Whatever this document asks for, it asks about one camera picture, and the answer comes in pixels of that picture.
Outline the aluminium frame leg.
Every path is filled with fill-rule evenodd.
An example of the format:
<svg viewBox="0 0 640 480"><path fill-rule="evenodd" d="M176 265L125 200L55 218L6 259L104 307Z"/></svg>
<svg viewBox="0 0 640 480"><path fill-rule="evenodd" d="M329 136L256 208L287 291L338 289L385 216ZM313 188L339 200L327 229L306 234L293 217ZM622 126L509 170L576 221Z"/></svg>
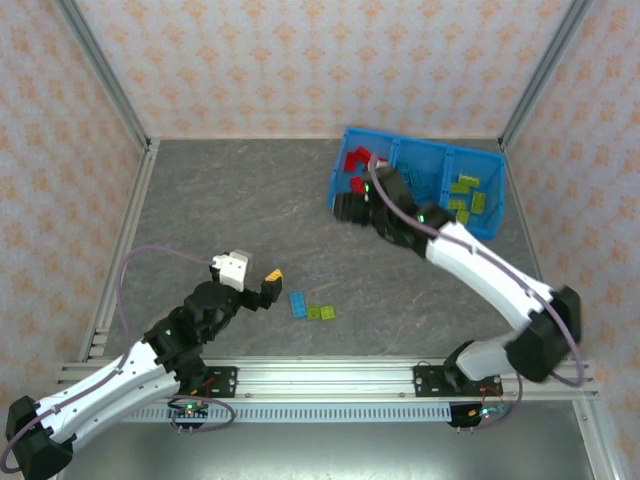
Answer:
<svg viewBox="0 0 640 480"><path fill-rule="evenodd" d="M581 399L573 402L573 408L594 480L626 480L603 403Z"/></svg>

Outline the long aluminium mounting rail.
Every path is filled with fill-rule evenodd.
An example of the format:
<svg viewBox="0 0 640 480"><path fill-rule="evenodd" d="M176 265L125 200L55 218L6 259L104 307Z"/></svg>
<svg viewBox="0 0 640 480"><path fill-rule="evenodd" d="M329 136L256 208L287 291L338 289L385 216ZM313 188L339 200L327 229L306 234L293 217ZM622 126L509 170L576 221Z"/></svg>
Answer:
<svg viewBox="0 0 640 480"><path fill-rule="evenodd" d="M64 364L56 390L106 366L113 359L100 357L84 363ZM414 400L414 373L417 364L435 365L440 359L420 360L409 356L365 357L209 357L208 366L238 368L236 401L241 402L408 402ZM527 401L599 400L604 387L594 368L585 364L585 380L580 388L556 379L544 383L523 380Z"/></svg>

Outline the brushed metal panel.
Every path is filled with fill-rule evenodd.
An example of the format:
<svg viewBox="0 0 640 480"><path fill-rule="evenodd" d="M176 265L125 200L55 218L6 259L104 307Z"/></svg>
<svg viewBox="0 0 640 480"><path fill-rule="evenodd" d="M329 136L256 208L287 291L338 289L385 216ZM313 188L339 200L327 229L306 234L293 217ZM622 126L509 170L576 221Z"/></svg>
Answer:
<svg viewBox="0 0 640 480"><path fill-rule="evenodd" d="M201 435L122 425L63 480L594 480L579 432L547 423L457 434L445 425L240 424Z"/></svg>

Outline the aluminium frame post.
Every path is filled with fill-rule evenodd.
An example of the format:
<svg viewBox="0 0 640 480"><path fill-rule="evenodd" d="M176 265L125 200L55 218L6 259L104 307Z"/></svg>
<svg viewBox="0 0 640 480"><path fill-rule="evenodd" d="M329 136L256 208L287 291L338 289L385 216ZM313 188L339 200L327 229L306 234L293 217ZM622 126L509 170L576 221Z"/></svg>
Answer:
<svg viewBox="0 0 640 480"><path fill-rule="evenodd" d="M52 0L66 21L71 33L78 41L81 50L89 61L105 91L113 102L120 118L134 141L146 151L151 143L150 137L135 112L121 82L112 69L106 54L99 45L89 23L76 0Z"/></svg>
<svg viewBox="0 0 640 480"><path fill-rule="evenodd" d="M571 0L569 8L551 36L544 53L530 77L526 88L497 138L500 150L505 153L514 142L521 127L533 111L539 96L558 67L565 51L583 24L594 0Z"/></svg>

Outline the aluminium table side rail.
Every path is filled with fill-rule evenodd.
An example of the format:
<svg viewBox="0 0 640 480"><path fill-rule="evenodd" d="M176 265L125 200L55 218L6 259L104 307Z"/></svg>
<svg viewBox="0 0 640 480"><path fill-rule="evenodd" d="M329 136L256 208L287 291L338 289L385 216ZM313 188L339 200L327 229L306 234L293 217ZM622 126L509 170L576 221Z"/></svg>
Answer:
<svg viewBox="0 0 640 480"><path fill-rule="evenodd" d="M103 283L103 290L84 336L78 358L81 363L103 355L104 343L117 307L118 269L120 262L130 251L134 242L160 142L161 140L158 137L152 138L141 155L136 174L131 183L126 208L119 223L117 242Z"/></svg>
<svg viewBox="0 0 640 480"><path fill-rule="evenodd" d="M525 212L525 208L524 208L524 203L522 201L519 189L518 189L518 185L516 182L516 177L515 177L515 170L512 167L510 160L509 160L509 153L507 150L507 146L506 144L502 141L501 138L498 139L498 146L500 147L501 152L504 154L505 156L505 168L506 168L506 173L508 176L508 180L509 180L509 185L512 191L512 195L513 195L513 199L516 205L516 209L518 211L518 216L519 216L519 220L522 224L522 228L524 231L524 235L525 235L525 240L526 240L526 244L529 250L529 254L531 257L531 261L533 264L533 269L535 272L535 278L541 282L545 282L546 278L544 276L544 273L541 269L541 265L538 259L538 255L537 255L537 251L533 242L533 237L531 235L531 230L529 228L529 222L527 220L526 217L526 212Z"/></svg>

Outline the blue three-compartment bin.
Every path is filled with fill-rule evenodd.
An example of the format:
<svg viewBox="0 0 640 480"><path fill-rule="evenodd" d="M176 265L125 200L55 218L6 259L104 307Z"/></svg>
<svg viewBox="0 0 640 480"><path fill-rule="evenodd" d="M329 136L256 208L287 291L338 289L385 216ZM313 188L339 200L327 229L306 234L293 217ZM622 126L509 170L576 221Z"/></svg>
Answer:
<svg viewBox="0 0 640 480"><path fill-rule="evenodd" d="M409 164L411 170L420 170L429 176L429 188L433 191L430 201L447 208L450 199L464 199L466 209L470 213L467 230L476 238L491 240L495 237L504 214L506 168L505 157L498 153L489 153L478 149L453 146L429 140L415 139L392 133L368 130L356 127L345 129L340 150L329 179L327 205L333 205L333 197L342 192L350 192L349 181L352 177L362 177L366 165L356 173L343 171L345 157L359 146L365 147L378 158L388 160L396 170L399 162ZM471 188L466 195L451 194L452 183L458 182L458 176L466 174L478 177L481 184ZM416 199L418 190L412 189L409 174L402 175ZM486 195L484 213L474 215L470 212L474 192Z"/></svg>

